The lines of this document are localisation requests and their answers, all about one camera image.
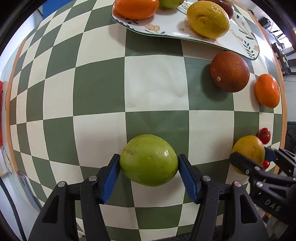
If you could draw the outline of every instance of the floral plate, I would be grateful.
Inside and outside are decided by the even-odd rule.
[[[184,1],[176,9],[158,9],[153,16],[142,20],[119,15],[113,5],[111,16],[115,22],[139,34],[203,42],[236,52],[251,60],[258,57],[258,42],[242,15],[234,12],[229,31],[221,38],[209,39],[190,27],[186,13],[191,4],[193,2]]]

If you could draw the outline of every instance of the green fruit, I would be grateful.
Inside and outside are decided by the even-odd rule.
[[[184,0],[159,0],[159,7],[175,8],[180,6]]]
[[[151,187],[167,183],[178,170],[178,158],[170,144],[149,134],[131,139],[119,162],[129,179]]]

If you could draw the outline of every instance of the green and white checkered tablecloth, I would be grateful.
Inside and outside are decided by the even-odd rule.
[[[59,181],[82,182],[140,134],[164,138],[177,154],[220,182],[247,177],[229,165],[233,144],[259,128],[279,147],[281,103],[259,106],[256,78],[273,75],[272,50],[246,11],[260,55],[246,59],[248,85],[225,93],[209,65],[220,48],[186,40],[143,36],[111,20],[112,0],[74,0],[32,31],[18,59],[10,96],[10,130],[18,169],[41,205]],[[198,210],[179,173],[146,187],[120,173],[101,205],[110,238],[155,240],[189,232]],[[80,203],[78,229],[84,231]]]

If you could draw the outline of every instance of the yellow lemon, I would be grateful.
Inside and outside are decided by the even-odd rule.
[[[224,9],[210,1],[192,4],[187,10],[187,18],[197,33],[211,39],[222,37],[230,27],[230,20]]]
[[[236,151],[259,165],[262,165],[264,161],[264,145],[256,136],[245,136],[240,138],[233,146],[231,153]],[[233,169],[240,174],[244,174],[236,167],[233,167]]]

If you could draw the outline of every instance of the cherry tomato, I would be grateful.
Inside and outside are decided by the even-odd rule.
[[[270,161],[264,160],[262,163],[263,169],[266,170],[270,166]]]
[[[258,138],[262,141],[263,144],[267,144],[270,141],[270,130],[268,128],[262,128],[259,131]]]

